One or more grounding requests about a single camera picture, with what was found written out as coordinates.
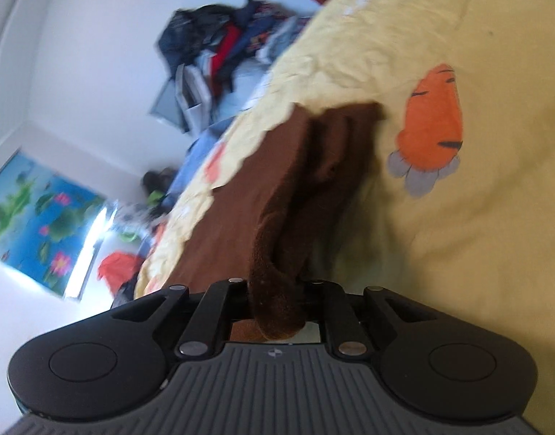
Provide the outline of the brown knit sweater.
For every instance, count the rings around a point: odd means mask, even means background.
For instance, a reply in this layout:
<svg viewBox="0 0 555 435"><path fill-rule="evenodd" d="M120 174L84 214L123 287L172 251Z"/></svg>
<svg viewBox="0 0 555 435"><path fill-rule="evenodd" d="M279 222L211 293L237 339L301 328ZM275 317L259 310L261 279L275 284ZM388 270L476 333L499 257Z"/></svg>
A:
<svg viewBox="0 0 555 435"><path fill-rule="evenodd" d="M283 340L304 324L304 266L337 222L373 158L377 102L313 114L294 106L236 174L213 191L167 279L193 292L229 278L248 283L253 323L237 340Z"/></svg>

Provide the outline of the pile of mixed clothes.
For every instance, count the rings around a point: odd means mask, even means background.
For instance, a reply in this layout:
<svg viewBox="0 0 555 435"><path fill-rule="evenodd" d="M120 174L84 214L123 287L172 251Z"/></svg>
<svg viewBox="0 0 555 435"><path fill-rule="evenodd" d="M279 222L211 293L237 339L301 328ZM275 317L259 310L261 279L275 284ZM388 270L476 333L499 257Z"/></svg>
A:
<svg viewBox="0 0 555 435"><path fill-rule="evenodd" d="M175 81L184 134L197 137L246 109L270 67L312 17L267 0L175 11L156 48L167 80Z"/></svg>

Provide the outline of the orange red cloth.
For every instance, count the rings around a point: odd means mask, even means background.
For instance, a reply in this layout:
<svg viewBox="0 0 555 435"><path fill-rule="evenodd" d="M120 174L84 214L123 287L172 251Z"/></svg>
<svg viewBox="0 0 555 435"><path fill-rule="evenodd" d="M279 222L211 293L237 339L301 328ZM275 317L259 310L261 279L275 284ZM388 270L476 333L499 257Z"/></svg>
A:
<svg viewBox="0 0 555 435"><path fill-rule="evenodd" d="M98 280L104 281L112 295L139 272L144 259L128 252L112 252L98 266Z"/></svg>

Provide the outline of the green plastic object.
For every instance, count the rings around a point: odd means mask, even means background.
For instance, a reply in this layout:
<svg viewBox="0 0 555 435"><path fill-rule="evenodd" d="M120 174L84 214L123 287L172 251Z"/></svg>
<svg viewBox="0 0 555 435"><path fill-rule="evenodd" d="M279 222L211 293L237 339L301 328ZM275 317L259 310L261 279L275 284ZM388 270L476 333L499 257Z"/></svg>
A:
<svg viewBox="0 0 555 435"><path fill-rule="evenodd" d="M147 198L147 205L149 205L149 207L155 207L160 203L160 201L163 200L164 197L165 197L164 192L152 191Z"/></svg>

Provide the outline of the blue quilted blanket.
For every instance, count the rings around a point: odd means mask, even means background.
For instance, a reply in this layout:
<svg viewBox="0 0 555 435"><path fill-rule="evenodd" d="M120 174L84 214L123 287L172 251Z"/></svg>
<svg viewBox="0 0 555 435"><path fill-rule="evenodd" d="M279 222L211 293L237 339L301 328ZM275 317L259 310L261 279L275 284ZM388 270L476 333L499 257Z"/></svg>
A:
<svg viewBox="0 0 555 435"><path fill-rule="evenodd" d="M160 203L167 211L174 207L178 198L186 190L190 181L233 121L234 117L230 117L215 122L206 130L203 130L191 144L177 175Z"/></svg>

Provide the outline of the yellow floral bed quilt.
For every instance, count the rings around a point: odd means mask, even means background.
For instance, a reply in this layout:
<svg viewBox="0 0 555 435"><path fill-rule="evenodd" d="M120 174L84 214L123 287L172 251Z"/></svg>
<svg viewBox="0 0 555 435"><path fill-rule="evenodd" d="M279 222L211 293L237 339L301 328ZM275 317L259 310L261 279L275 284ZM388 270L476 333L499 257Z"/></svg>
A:
<svg viewBox="0 0 555 435"><path fill-rule="evenodd" d="M516 339L555 434L555 0L330 0L176 202L142 267L176 281L214 194L295 104L374 100L375 157L321 265Z"/></svg>

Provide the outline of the grey flat monitor screen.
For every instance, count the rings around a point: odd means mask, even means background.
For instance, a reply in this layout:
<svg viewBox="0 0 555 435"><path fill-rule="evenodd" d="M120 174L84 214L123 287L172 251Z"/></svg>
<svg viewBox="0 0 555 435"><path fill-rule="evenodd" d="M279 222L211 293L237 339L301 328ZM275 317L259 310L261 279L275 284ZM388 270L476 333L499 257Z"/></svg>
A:
<svg viewBox="0 0 555 435"><path fill-rule="evenodd" d="M176 127L181 130L181 132L186 133L187 125L177 102L175 90L176 85L174 79L167 80L161 88L159 95L156 97L156 101L153 103L149 113L169 123L171 126Z"/></svg>

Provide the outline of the blue lotus wall picture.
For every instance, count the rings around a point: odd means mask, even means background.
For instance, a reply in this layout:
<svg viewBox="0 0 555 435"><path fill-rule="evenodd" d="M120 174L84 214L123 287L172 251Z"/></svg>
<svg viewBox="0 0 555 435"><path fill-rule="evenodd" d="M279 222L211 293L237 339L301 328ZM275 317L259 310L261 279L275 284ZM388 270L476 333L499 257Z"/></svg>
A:
<svg viewBox="0 0 555 435"><path fill-rule="evenodd" d="M110 213L103 196L17 151L0 169L0 261L80 299Z"/></svg>

